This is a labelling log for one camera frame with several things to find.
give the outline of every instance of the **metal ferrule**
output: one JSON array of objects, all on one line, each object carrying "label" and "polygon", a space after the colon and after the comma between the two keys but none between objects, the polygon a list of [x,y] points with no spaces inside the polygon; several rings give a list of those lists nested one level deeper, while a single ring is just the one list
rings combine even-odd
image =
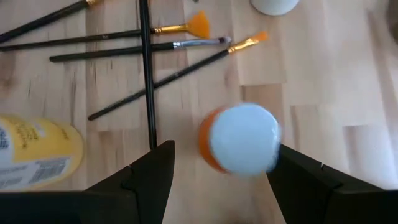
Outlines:
[{"label": "metal ferrule", "polygon": [[237,51],[237,50],[242,50],[242,49],[245,48],[245,47],[249,47],[249,46],[252,46],[252,45],[256,45],[256,44],[258,44],[258,43],[259,43],[258,40],[254,40],[254,39],[252,39],[252,38],[249,38],[249,39],[247,39],[247,40],[245,40],[245,41],[242,41],[242,42],[240,42],[240,43],[238,43],[238,44],[233,45],[232,47],[230,47],[230,48],[228,49],[228,52],[229,52],[229,53],[233,53],[233,52],[235,52],[235,51]]},{"label": "metal ferrule", "polygon": [[180,47],[213,45],[213,44],[220,44],[220,39],[214,38],[214,39],[184,40],[184,41],[180,41],[180,42],[173,42],[173,47],[176,49],[176,48],[180,48]]},{"label": "metal ferrule", "polygon": [[155,28],[155,33],[156,34],[174,33],[174,32],[187,31],[187,29],[188,29],[188,25],[182,24],[182,25],[176,25],[176,26],[158,27],[158,28]]},{"label": "metal ferrule", "polygon": [[86,0],[87,4],[89,6],[93,6],[93,5],[97,4],[97,3],[99,3],[100,1],[101,0]]}]

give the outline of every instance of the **wooden table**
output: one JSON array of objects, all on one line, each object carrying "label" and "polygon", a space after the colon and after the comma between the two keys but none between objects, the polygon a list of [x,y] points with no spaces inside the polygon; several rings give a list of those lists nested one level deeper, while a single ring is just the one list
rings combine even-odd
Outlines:
[{"label": "wooden table", "polygon": [[[0,32],[75,0],[0,0]],[[248,0],[151,0],[153,26],[183,23],[199,10],[213,37],[270,39],[156,92],[159,142],[176,141],[175,177],[164,223],[283,223],[265,176],[222,175],[197,153],[211,110],[255,101],[284,128],[284,144],[342,172],[397,188],[398,46],[385,23],[387,0],[301,0],[268,17]],[[105,0],[12,43],[137,29],[137,2]],[[175,34],[154,42],[190,39]],[[145,99],[97,121],[86,117],[144,86],[139,56],[50,63],[51,55],[139,45],[139,39],[0,54],[0,112],[69,122],[86,139],[75,174],[47,190],[85,189],[149,151]],[[156,53],[158,80],[224,47]]]}]

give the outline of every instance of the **paintbrush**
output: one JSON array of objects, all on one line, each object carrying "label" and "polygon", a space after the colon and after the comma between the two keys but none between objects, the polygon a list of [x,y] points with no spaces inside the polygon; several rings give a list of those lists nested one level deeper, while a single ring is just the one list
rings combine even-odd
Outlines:
[{"label": "paintbrush", "polygon": [[[221,37],[214,39],[197,39],[197,40],[184,40],[184,41],[176,41],[176,42],[167,42],[162,44],[152,44],[152,51],[166,51],[166,50],[175,50],[185,47],[193,47],[200,45],[214,45],[214,44],[228,44],[231,42],[230,37]],[[58,55],[50,57],[51,62],[67,62],[72,60],[87,60],[93,58],[103,58],[103,57],[114,57],[121,55],[134,55],[141,54],[142,46],[137,47],[127,47],[121,49],[112,49],[112,50],[100,50],[95,52],[85,52],[85,53],[77,53],[77,54],[66,54],[66,55]]]},{"label": "paintbrush", "polygon": [[47,16],[41,17],[40,19],[36,19],[36,20],[29,22],[25,25],[22,25],[18,28],[10,30],[10,31],[0,35],[0,44],[6,42],[8,40],[11,40],[13,38],[16,38],[20,35],[26,34],[26,33],[30,32],[32,30],[35,30],[37,28],[46,26],[47,24],[55,22],[61,18],[67,17],[70,14],[78,12],[82,9],[93,6],[100,1],[101,0],[81,0],[81,1],[78,1],[70,6],[64,7],[63,9],[53,12]]},{"label": "paintbrush", "polygon": [[[192,72],[198,70],[199,68],[202,68],[206,65],[214,63],[214,62],[226,57],[227,55],[237,52],[239,50],[242,50],[246,47],[256,45],[260,41],[266,40],[267,38],[268,38],[267,33],[261,32],[261,33],[255,35],[253,37],[250,37],[238,44],[234,44],[234,45],[230,46],[226,50],[220,51],[217,54],[212,55],[211,57],[208,57],[208,58],[206,58],[200,62],[197,62],[187,68],[184,68],[183,70],[181,70],[179,72],[173,73],[172,75],[162,79],[161,81],[154,83],[154,87],[155,87],[155,89],[163,87],[175,80],[178,80],[179,78],[182,78],[182,77],[188,75],[189,73],[192,73]],[[144,95],[145,95],[145,90],[141,90],[123,100],[120,100],[120,101],[106,107],[105,109],[102,109],[99,112],[96,112],[96,113],[90,115],[88,117],[88,120],[89,121],[95,120],[103,115],[106,115],[107,113],[110,113],[110,112],[120,108],[121,106],[124,106],[130,102],[133,102],[133,101],[139,99],[140,97],[142,97]]]},{"label": "paintbrush", "polygon": [[141,22],[142,65],[144,68],[145,96],[147,103],[147,121],[149,134],[149,148],[157,147],[155,88],[153,80],[154,67],[152,65],[152,40],[150,38],[150,18],[148,0],[139,0],[139,17]]},{"label": "paintbrush", "polygon": [[[206,14],[202,11],[197,15],[193,16],[189,22],[182,25],[177,26],[166,26],[166,27],[158,27],[152,28],[150,30],[151,34],[168,34],[175,32],[188,32],[194,36],[199,38],[208,39],[210,38],[210,28],[209,23],[206,18]],[[94,42],[100,40],[111,40],[118,38],[127,38],[127,37],[139,37],[141,36],[141,30],[129,30],[124,32],[115,32],[110,34],[98,34],[98,35],[90,35],[86,37],[74,37],[69,39],[60,39],[60,40],[50,40],[45,42],[36,42],[36,43],[28,43],[28,44],[18,44],[18,45],[8,45],[0,47],[0,51],[12,51],[12,50],[23,50],[23,49],[34,49],[39,47],[51,47],[58,45],[67,45],[67,44],[77,44],[77,43],[87,43]]]}]

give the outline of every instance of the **yellow paint bottle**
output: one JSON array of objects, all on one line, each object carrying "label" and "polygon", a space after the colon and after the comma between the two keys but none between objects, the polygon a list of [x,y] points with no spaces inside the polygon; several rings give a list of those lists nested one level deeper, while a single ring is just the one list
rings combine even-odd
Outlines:
[{"label": "yellow paint bottle", "polygon": [[0,115],[0,191],[30,190],[64,179],[82,158],[83,140],[73,127]]}]

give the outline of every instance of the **black stick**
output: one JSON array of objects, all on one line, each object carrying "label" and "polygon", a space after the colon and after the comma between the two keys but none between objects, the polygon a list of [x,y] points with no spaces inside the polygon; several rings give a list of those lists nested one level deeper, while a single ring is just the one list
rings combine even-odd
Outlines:
[{"label": "black stick", "polygon": [[139,1],[139,14],[141,20],[142,57],[144,59],[145,91],[147,102],[147,118],[149,132],[149,147],[151,150],[157,147],[155,96],[152,67],[152,47],[150,46],[150,19],[148,0]]},{"label": "black stick", "polygon": [[[167,84],[169,84],[169,83],[171,83],[171,82],[173,82],[175,80],[178,80],[179,78],[182,78],[182,77],[188,75],[191,72],[194,72],[194,71],[196,71],[196,70],[198,70],[198,69],[200,69],[200,68],[202,68],[202,67],[204,67],[206,65],[209,65],[209,64],[211,64],[211,63],[213,63],[213,62],[215,62],[215,61],[227,56],[228,54],[229,54],[228,50],[223,50],[221,52],[218,52],[217,54],[214,54],[211,57],[208,57],[208,58],[206,58],[206,59],[204,59],[204,60],[202,60],[202,61],[200,61],[198,63],[195,63],[195,64],[193,64],[193,65],[191,65],[191,66],[189,66],[187,68],[184,68],[183,70],[181,70],[179,72],[176,72],[176,73],[174,73],[174,74],[162,79],[161,81],[155,83],[154,87],[155,87],[155,89],[163,87],[163,86],[165,86],[165,85],[167,85]],[[140,90],[139,92],[137,92],[137,93],[135,93],[135,94],[123,99],[123,100],[119,100],[116,103],[113,103],[112,105],[107,106],[106,108],[100,110],[99,112],[96,112],[96,113],[90,115],[88,117],[88,120],[89,121],[93,121],[93,120],[95,120],[95,119],[97,119],[97,118],[99,118],[101,116],[104,116],[104,115],[106,115],[106,114],[108,114],[108,113],[110,113],[110,112],[112,112],[112,111],[114,111],[114,110],[116,110],[116,109],[118,109],[118,108],[120,108],[120,107],[122,107],[122,106],[124,106],[124,105],[126,105],[128,103],[130,103],[130,102],[138,100],[140,97],[142,97],[144,95],[145,95],[145,90]]]},{"label": "black stick", "polygon": [[[152,44],[152,51],[164,51],[164,50],[173,50],[173,42],[163,43],[163,44]],[[77,54],[66,54],[66,55],[58,55],[51,56],[51,62],[67,62],[73,60],[87,60],[93,58],[102,58],[102,57],[114,57],[120,55],[134,55],[141,54],[142,46],[137,47],[127,47],[122,49],[112,49],[112,50],[99,50],[94,52],[85,52],[85,53],[77,53]]]},{"label": "black stick", "polygon": [[[151,29],[150,32],[152,34],[155,34],[155,29]],[[0,47],[0,51],[5,52],[11,50],[34,49],[39,47],[53,47],[59,45],[88,43],[88,42],[101,41],[101,40],[112,40],[118,38],[139,37],[139,36],[141,36],[141,30],[129,30],[124,32],[114,32],[110,34],[89,35],[86,37],[74,37],[68,39],[34,42],[28,44],[8,45]]]},{"label": "black stick", "polygon": [[73,14],[84,8],[87,8],[88,6],[90,5],[87,3],[87,1],[81,0],[79,2],[72,4],[71,6],[64,7],[63,9],[53,12],[47,16],[41,17],[40,19],[36,19],[35,21],[22,25],[16,29],[10,30],[0,35],[0,44],[8,40],[11,40],[15,37],[18,37],[20,35],[26,34],[39,27],[55,22],[61,18],[67,17],[70,14]]}]

